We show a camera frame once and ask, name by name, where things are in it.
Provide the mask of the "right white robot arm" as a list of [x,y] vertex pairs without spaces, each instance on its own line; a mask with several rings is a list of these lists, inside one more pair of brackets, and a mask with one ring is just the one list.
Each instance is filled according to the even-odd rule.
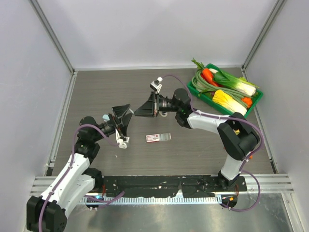
[[220,136],[227,158],[218,173],[218,185],[224,191],[231,190],[245,159],[260,142],[253,126],[240,113],[220,116],[194,109],[188,92],[183,88],[176,89],[171,99],[152,91],[134,115],[157,117],[160,113],[168,112],[175,112],[175,119],[181,127],[209,131]]

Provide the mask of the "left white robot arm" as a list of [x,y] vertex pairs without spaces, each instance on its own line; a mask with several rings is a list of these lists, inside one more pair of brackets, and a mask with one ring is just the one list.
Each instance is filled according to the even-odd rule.
[[103,187],[102,172],[90,165],[105,139],[110,145],[126,149],[127,128],[133,114],[130,104],[115,106],[108,121],[98,124],[91,116],[80,120],[73,136],[71,155],[64,168],[40,194],[31,196],[26,206],[26,228],[31,232],[62,232],[73,209],[88,193]]

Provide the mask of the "light blue stapler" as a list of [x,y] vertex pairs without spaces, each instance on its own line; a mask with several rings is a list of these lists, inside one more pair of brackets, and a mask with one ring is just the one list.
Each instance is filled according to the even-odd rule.
[[108,115],[103,115],[102,118],[103,118],[104,121],[109,121],[109,116]]

